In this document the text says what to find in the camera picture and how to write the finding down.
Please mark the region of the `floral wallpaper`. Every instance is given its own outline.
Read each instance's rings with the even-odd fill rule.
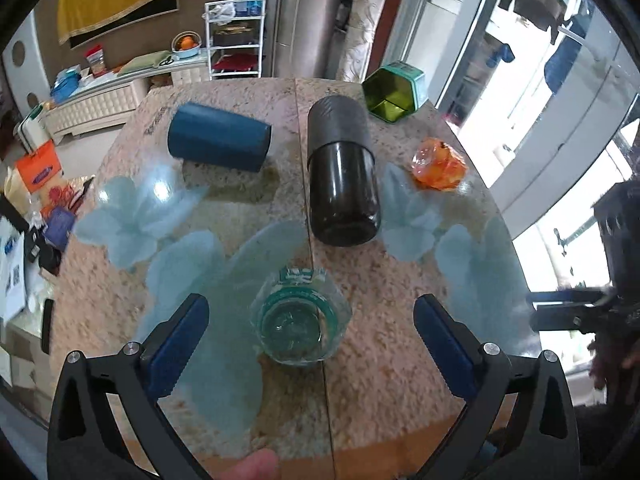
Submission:
[[[361,83],[365,78],[384,4],[385,0],[353,0],[336,79]]]

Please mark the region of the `crumpled orange wrapper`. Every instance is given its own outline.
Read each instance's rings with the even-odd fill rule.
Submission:
[[[411,162],[415,179],[440,191],[453,190],[466,175],[465,159],[446,142],[427,137]]]

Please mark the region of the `orange plastic object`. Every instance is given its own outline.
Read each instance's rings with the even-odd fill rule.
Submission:
[[[48,140],[31,155],[16,161],[15,167],[30,193],[39,190],[62,169],[53,140]]]
[[[446,142],[433,137],[423,140],[415,152],[411,169],[418,182],[442,191],[456,189],[466,174],[462,155]]]

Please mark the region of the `blue gripper pad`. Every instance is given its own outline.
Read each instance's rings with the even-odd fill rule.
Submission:
[[[209,324],[209,303],[190,294],[168,321],[159,323],[142,343],[140,369],[150,399],[168,396]]]
[[[167,138],[169,153],[177,158],[254,173],[270,142],[270,124],[196,103],[178,108]]]
[[[432,294],[415,300],[414,326],[451,393],[473,400],[478,394],[474,366],[481,363],[478,340],[464,324],[453,321]]]

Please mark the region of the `screw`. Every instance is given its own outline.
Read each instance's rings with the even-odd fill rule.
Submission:
[[[80,352],[78,350],[74,350],[73,352],[71,352],[71,354],[66,356],[67,363],[75,363],[79,359],[80,359]]]
[[[555,354],[555,352],[552,352],[551,350],[545,350],[544,352],[542,352],[542,355],[550,363],[555,363],[556,361],[558,361],[558,356]]]
[[[500,353],[500,347],[496,343],[484,343],[482,348],[489,355],[498,355]]]
[[[125,353],[125,355],[137,354],[138,350],[140,350],[140,343],[136,343],[135,341],[127,343],[122,347],[122,351]]]

